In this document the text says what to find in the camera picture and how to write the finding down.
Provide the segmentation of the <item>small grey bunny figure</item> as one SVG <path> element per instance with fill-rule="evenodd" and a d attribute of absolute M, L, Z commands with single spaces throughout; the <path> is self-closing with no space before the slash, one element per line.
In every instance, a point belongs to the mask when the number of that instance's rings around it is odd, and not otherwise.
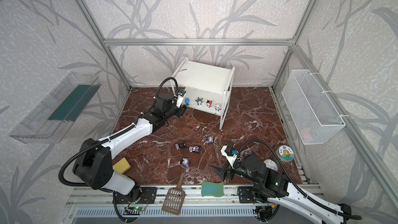
<path fill-rule="evenodd" d="M 198 106 L 201 106 L 202 103 L 203 103 L 203 99 L 198 97 L 198 98 L 196 99 L 196 103 L 197 103 Z"/>

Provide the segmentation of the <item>red hat Doraemon figure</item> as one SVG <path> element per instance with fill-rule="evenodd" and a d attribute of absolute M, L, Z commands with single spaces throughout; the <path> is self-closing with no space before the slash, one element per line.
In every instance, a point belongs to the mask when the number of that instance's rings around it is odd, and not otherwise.
<path fill-rule="evenodd" d="M 206 106 L 207 106 L 208 108 L 211 108 L 211 107 L 212 107 L 212 101 L 207 100 Z"/>

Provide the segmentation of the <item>purple dress Kuromi figure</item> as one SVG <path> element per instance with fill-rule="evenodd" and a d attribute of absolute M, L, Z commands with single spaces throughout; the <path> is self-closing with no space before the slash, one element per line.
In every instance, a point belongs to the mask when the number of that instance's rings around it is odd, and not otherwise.
<path fill-rule="evenodd" d="M 207 135 L 204 138 L 204 144 L 212 144 L 215 142 L 215 138 L 213 136 Z"/>

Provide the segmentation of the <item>purple bat Kuromi figure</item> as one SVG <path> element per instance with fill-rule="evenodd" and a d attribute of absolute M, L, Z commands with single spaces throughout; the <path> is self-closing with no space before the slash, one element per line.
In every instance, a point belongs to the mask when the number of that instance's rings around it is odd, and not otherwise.
<path fill-rule="evenodd" d="M 199 154 L 200 153 L 200 146 L 190 146 L 189 147 L 189 152 L 190 153 L 197 153 L 197 154 Z"/>

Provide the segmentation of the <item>white hooded Doraemon figure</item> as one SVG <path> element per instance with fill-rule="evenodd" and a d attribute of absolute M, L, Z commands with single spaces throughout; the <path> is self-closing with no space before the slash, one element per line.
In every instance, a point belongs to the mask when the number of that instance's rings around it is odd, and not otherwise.
<path fill-rule="evenodd" d="M 221 104 L 215 104 L 215 110 L 217 112 L 221 111 L 221 109 L 222 109 L 222 105 Z"/>

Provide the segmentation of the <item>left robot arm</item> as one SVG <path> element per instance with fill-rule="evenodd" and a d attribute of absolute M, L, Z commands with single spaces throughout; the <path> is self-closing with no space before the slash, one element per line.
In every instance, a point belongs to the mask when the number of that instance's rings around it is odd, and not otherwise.
<path fill-rule="evenodd" d="M 175 84 L 173 94 L 160 94 L 162 86 L 168 81 Z M 187 105 L 182 103 L 185 94 L 174 77 L 166 78 L 157 89 L 152 105 L 140 113 L 132 124 L 99 140 L 85 140 L 80 151 L 61 166 L 59 181 L 66 186 L 89 186 L 94 190 L 117 192 L 131 198 L 139 195 L 139 184 L 115 171 L 112 160 L 135 142 L 167 125 L 171 117 L 181 118 L 187 109 Z"/>

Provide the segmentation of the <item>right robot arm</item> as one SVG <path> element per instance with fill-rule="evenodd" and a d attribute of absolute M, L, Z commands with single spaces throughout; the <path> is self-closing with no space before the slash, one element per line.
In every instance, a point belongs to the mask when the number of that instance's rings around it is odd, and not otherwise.
<path fill-rule="evenodd" d="M 304 190 L 294 182 L 279 158 L 276 160 L 282 167 L 283 173 L 268 168 L 255 155 L 248 155 L 242 159 L 243 148 L 251 143 L 261 143 L 272 150 L 268 143 L 256 139 L 248 141 L 239 150 L 224 145 L 221 154 L 227 159 L 228 165 L 223 168 L 211 167 L 222 181 L 232 180 L 234 176 L 249 180 L 253 182 L 249 194 L 251 201 L 283 206 L 313 224 L 345 224 L 349 220 L 362 220 L 362 216 L 352 214 L 349 205 L 330 203 Z"/>

